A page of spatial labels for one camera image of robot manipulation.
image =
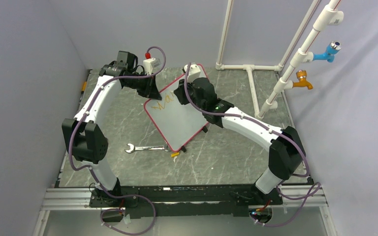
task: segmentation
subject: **gray table surface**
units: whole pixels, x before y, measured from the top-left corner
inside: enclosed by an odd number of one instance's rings
[[[242,70],[218,71],[205,68],[220,98],[233,103],[253,116],[254,109],[247,73]],[[81,102],[83,106],[94,89],[98,70],[91,71]],[[159,90],[182,73],[181,68],[165,68],[157,75]],[[259,105],[273,90],[277,78],[274,71],[253,72]],[[136,146],[162,145],[164,140],[143,109],[146,98],[124,88],[111,104],[102,127],[109,140],[107,158],[121,185],[187,185],[253,183],[268,165],[268,153],[261,146],[231,130],[210,125],[207,133],[199,133],[188,144],[187,152],[175,159],[162,150],[124,152],[127,143]],[[279,107],[266,113],[264,122],[286,127],[290,125],[286,103],[278,95]],[[304,173],[301,164],[297,173]],[[88,186],[93,182],[88,171],[74,172],[66,161],[60,187]],[[291,177],[287,182],[306,182]]]

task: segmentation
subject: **white wall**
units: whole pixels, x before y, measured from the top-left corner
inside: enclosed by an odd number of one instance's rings
[[[0,236],[32,234],[85,78],[47,0],[0,0]]]
[[[50,2],[89,68],[115,60],[118,50],[142,59],[153,45],[164,49],[169,67],[189,61],[214,66],[227,5],[225,0]]]
[[[167,66],[215,66],[227,0],[50,0],[87,67],[162,47]],[[277,65],[312,0],[235,0],[225,64]]]
[[[311,22],[327,3],[323,1]],[[307,70],[314,89],[292,89],[287,98],[339,235],[374,236],[378,235],[378,0],[345,0],[339,10],[345,13],[343,23],[327,27],[310,51],[324,52],[331,40],[340,41],[342,50],[333,63],[314,61],[298,67]]]
[[[234,0],[223,64],[279,64],[312,1]]]

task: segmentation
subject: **faucet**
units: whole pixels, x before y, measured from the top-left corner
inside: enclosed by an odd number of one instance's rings
[[[293,87],[307,87],[308,90],[313,89],[314,87],[306,80],[306,77],[306,70],[298,70],[298,72],[296,72],[296,78],[298,78],[299,82],[294,82]]]
[[[331,42],[327,49],[325,50],[325,53],[323,54],[314,54],[314,60],[327,60],[327,62],[333,62],[334,61],[334,55],[338,53],[338,51],[341,49],[341,44],[339,42]]]

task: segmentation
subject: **wrench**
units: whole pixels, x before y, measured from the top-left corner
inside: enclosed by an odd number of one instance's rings
[[[133,153],[135,151],[142,151],[142,150],[164,150],[170,151],[169,146],[167,144],[161,146],[141,146],[136,147],[133,144],[128,144],[129,149],[125,149],[126,153]]]

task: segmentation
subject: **pipe fitting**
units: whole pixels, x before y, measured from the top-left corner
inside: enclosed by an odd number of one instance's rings
[[[334,55],[341,50],[341,44],[339,42],[331,42],[323,54],[314,54],[314,60],[327,60],[327,62],[334,61]]]
[[[245,71],[253,71],[254,65],[243,65]]]
[[[218,62],[217,62],[217,63],[215,63],[215,69],[217,69],[217,70],[224,70],[224,65],[223,64],[218,64]]]
[[[306,70],[298,70],[298,72],[296,72],[296,78],[299,80],[299,82],[293,83],[293,87],[307,87],[308,90],[311,90],[314,88],[312,84],[306,80],[307,78]]]
[[[321,14],[316,19],[313,28],[316,31],[323,31],[325,27],[331,22],[331,20],[336,16],[337,10],[331,9],[329,5],[325,5]]]
[[[308,53],[302,52],[301,48],[298,49],[298,51],[293,56],[292,60],[290,60],[290,65],[293,68],[297,68],[307,57]]]

